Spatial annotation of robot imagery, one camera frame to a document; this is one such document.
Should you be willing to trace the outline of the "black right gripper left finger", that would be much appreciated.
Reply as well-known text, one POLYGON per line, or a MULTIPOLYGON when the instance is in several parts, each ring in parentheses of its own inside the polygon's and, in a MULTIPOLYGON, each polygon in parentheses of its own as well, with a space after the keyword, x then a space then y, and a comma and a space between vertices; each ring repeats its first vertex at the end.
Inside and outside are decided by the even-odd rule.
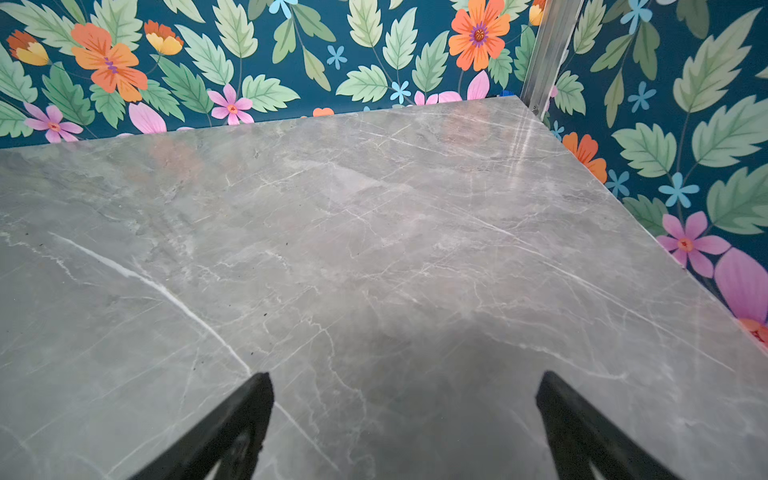
POLYGON ((267 372, 251 376, 134 479, 250 479, 263 449, 273 406, 267 372))

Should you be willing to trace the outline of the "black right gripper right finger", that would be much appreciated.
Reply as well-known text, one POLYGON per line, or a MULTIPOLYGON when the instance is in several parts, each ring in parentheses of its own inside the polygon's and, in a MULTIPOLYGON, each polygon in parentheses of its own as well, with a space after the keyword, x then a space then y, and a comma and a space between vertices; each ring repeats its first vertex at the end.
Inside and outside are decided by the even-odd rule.
POLYGON ((678 477, 555 372, 543 374, 536 405, 560 479, 678 477))

